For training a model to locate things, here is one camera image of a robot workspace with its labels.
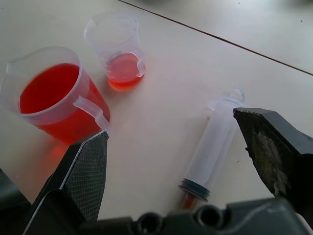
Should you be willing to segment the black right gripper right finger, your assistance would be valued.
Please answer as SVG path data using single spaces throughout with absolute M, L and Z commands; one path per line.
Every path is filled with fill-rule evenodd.
M 275 111 L 235 108 L 246 150 L 268 190 L 313 223 L 313 139 Z

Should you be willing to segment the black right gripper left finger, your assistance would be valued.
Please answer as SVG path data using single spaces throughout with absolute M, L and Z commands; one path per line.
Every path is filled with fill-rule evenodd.
M 107 169 L 107 131 L 70 145 L 47 179 L 21 229 L 23 235 L 74 235 L 98 218 Z

